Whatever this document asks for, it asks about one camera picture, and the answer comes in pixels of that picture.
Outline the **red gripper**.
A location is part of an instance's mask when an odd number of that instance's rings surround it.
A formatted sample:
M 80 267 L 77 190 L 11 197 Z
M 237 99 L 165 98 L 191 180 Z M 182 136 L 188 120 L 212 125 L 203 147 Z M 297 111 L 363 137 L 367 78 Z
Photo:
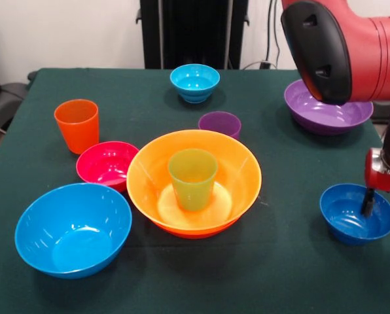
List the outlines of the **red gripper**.
M 380 148 L 371 148 L 366 154 L 364 179 L 366 192 L 361 207 L 361 214 L 369 217 L 375 202 L 375 191 L 390 192 L 390 169 L 381 158 Z

